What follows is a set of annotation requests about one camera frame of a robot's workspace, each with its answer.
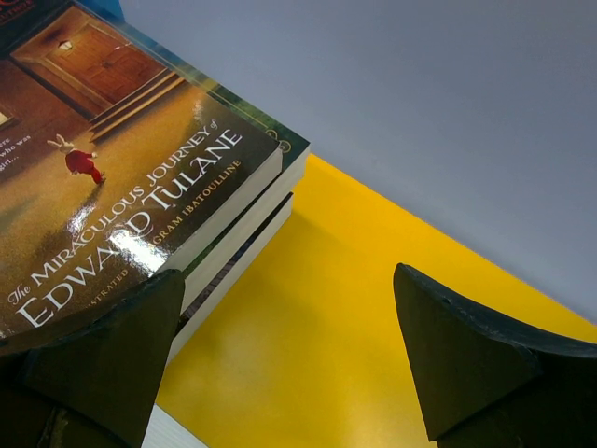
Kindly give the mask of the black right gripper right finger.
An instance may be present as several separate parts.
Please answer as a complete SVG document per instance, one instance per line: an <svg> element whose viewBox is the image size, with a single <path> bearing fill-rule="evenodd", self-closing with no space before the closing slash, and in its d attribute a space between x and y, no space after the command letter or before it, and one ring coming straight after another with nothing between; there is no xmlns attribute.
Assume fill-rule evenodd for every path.
<svg viewBox="0 0 597 448"><path fill-rule="evenodd" d="M407 264L396 265L394 293L428 440L595 446L595 344L497 312Z"/></svg>

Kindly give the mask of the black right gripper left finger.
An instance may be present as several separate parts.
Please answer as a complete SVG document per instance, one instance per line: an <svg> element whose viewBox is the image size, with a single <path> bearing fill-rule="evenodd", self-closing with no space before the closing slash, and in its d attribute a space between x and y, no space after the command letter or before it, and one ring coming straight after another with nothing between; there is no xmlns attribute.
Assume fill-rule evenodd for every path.
<svg viewBox="0 0 597 448"><path fill-rule="evenodd" d="M184 292L184 275L166 270L114 299L2 338L2 446L141 446Z"/></svg>

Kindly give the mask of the Tale of Two Cities book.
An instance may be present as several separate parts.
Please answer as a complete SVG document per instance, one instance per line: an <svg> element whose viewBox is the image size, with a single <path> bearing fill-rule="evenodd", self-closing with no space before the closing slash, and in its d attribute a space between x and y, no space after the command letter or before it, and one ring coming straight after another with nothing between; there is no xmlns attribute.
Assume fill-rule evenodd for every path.
<svg viewBox="0 0 597 448"><path fill-rule="evenodd" d="M290 217L293 200L294 194L289 192L249 237L248 241L232 256L186 309L183 314L181 328L174 337L166 364L169 364L176 357L271 238L285 224Z"/></svg>

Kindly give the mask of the Edward Tulane orange book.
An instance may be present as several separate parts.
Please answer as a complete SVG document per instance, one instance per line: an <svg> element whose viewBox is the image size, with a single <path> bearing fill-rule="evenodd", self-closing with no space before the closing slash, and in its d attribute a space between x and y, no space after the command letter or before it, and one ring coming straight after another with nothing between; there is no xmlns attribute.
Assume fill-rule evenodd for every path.
<svg viewBox="0 0 597 448"><path fill-rule="evenodd" d="M184 270L283 168L276 140L99 7L1 5L1 350Z"/></svg>

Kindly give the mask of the Animal Farm book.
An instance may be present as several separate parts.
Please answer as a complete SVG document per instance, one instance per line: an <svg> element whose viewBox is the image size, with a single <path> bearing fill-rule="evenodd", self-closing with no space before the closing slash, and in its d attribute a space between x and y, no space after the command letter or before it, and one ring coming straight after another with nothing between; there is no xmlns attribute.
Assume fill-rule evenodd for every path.
<svg viewBox="0 0 597 448"><path fill-rule="evenodd" d="M186 291L183 310L186 311L304 176L310 143L280 121L246 102L242 97L145 35L127 21L122 12L117 14L117 18L122 21L122 30L135 43L165 62L167 67L206 89L208 94L220 104L273 137L282 150L281 173L185 269Z"/></svg>

